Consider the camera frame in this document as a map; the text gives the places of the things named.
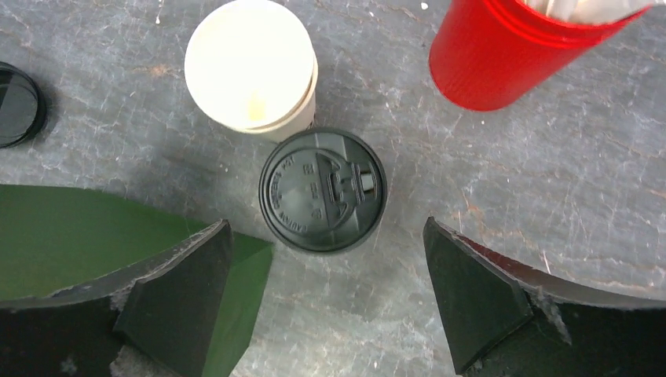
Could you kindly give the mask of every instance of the red container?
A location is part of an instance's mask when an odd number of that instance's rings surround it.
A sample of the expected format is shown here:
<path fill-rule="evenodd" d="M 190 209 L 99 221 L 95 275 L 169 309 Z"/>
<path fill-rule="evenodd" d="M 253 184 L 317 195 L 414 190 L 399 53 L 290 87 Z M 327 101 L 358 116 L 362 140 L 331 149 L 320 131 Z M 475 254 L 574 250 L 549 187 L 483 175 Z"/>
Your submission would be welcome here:
<path fill-rule="evenodd" d="M 430 47 L 430 73 L 458 106 L 503 108 L 645 11 L 593 26 L 552 20 L 520 0 L 452 0 Z"/>

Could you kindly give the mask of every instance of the stacked paper cup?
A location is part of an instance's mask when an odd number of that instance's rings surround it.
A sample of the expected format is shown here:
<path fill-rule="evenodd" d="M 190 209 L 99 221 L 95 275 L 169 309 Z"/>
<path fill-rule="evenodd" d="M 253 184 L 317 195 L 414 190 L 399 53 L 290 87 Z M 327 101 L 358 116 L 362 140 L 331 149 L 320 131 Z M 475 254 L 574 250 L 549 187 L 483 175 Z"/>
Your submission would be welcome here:
<path fill-rule="evenodd" d="M 312 125 L 317 75 L 306 28 L 270 0 L 235 0 L 216 9 L 185 53 L 185 81 L 206 115 L 275 142 Z"/>

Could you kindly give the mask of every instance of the marble surface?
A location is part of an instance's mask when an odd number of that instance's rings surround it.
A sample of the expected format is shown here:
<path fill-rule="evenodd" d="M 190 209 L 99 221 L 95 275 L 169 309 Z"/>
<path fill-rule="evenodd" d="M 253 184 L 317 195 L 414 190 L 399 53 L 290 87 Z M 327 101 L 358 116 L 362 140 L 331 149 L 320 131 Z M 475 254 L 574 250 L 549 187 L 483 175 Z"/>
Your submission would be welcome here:
<path fill-rule="evenodd" d="M 210 121 L 183 79 L 190 34 L 224 2 L 0 3 L 0 60 L 53 98 L 46 132 L 0 150 L 0 182 L 101 189 L 272 239 L 256 187 L 274 145 Z M 234 376 L 453 376 L 421 240 L 429 215 L 556 276 L 666 298 L 662 9 L 509 108 L 473 113 L 427 68 L 448 2 L 282 3 L 317 52 L 317 125 L 365 139 L 390 196 L 354 251 L 278 247 Z"/>

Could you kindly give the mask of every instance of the green panel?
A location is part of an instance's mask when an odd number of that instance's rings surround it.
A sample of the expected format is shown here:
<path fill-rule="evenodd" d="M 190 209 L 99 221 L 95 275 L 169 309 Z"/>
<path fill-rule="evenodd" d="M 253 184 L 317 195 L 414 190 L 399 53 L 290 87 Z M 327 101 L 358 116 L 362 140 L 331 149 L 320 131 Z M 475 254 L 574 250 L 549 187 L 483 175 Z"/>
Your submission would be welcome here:
<path fill-rule="evenodd" d="M 94 190 L 0 185 L 0 300 L 95 279 L 205 227 Z"/>
<path fill-rule="evenodd" d="M 272 260 L 270 243 L 234 233 L 234 259 L 203 377 L 229 376 L 250 345 Z"/>

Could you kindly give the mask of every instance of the black lid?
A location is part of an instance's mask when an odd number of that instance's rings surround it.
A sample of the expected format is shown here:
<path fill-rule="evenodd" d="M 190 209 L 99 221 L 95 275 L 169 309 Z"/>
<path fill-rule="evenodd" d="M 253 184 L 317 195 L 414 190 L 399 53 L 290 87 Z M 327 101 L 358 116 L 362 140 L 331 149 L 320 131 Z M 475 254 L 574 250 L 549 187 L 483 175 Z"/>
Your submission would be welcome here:
<path fill-rule="evenodd" d="M 286 244 L 342 251 L 377 226 L 387 198 L 386 174 L 360 138 L 341 130 L 300 132 L 273 151 L 259 182 L 269 227 Z"/>
<path fill-rule="evenodd" d="M 28 75 L 0 62 L 0 148 L 34 137 L 46 123 L 46 99 Z"/>

